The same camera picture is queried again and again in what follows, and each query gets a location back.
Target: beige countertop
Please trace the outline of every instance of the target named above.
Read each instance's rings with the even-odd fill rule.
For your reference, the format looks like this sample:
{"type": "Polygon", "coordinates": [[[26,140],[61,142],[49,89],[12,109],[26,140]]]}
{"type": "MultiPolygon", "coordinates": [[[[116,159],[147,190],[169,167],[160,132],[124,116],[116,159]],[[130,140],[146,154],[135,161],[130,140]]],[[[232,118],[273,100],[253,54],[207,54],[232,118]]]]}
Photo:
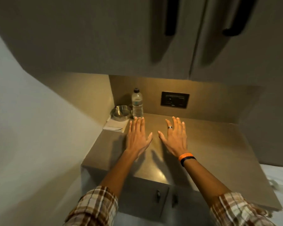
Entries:
{"type": "MultiPolygon", "coordinates": [[[[153,141],[134,163],[131,175],[197,190],[178,160],[161,143],[157,131],[165,136],[169,116],[144,114],[146,135],[153,141]]],[[[269,185],[252,148],[235,124],[181,118],[186,124],[188,149],[196,159],[229,189],[240,192],[250,202],[282,209],[269,185]]],[[[108,171],[125,149],[125,133],[103,130],[84,159],[83,167],[108,171]]]]}

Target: white napkin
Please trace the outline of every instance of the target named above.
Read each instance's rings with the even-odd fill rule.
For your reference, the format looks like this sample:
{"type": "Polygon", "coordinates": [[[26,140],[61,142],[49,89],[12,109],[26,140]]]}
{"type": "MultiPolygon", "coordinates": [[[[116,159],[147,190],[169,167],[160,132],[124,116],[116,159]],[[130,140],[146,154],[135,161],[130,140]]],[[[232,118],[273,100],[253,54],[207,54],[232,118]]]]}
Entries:
{"type": "Polygon", "coordinates": [[[128,124],[128,121],[129,120],[115,121],[109,117],[103,129],[113,131],[113,132],[124,132],[128,124]]]}

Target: bracelet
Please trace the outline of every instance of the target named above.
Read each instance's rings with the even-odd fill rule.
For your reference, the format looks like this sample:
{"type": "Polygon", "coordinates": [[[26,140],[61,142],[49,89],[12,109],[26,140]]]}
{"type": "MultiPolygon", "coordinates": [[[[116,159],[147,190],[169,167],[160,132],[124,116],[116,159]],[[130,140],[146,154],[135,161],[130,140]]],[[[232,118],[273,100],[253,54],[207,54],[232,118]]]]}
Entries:
{"type": "Polygon", "coordinates": [[[187,159],[196,159],[196,158],[191,153],[185,153],[178,157],[178,160],[180,161],[183,167],[184,167],[183,163],[187,159]]]}

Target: shirt sleeve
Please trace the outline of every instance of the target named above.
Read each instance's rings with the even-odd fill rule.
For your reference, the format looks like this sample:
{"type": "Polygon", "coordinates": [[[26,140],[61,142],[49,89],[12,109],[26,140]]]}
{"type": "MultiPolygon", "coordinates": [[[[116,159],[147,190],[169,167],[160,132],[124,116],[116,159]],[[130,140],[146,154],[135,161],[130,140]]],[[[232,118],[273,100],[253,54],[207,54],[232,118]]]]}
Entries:
{"type": "Polygon", "coordinates": [[[239,193],[227,193],[219,196],[212,205],[210,214],[216,225],[274,225],[267,217],[271,214],[256,205],[248,203],[239,193]]]}
{"type": "Polygon", "coordinates": [[[64,226],[111,226],[117,209],[117,197],[108,187],[98,186],[81,197],[68,214],[64,226]]]}

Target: stainless steel bowl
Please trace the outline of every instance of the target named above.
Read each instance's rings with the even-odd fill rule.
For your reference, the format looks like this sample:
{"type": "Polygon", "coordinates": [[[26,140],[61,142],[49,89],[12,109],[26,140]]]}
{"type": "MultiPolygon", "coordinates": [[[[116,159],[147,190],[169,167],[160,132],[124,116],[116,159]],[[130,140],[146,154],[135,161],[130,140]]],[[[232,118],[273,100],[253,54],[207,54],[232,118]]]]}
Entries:
{"type": "Polygon", "coordinates": [[[111,112],[112,118],[116,121],[126,121],[132,116],[131,108],[126,105],[114,107],[111,112]]]}

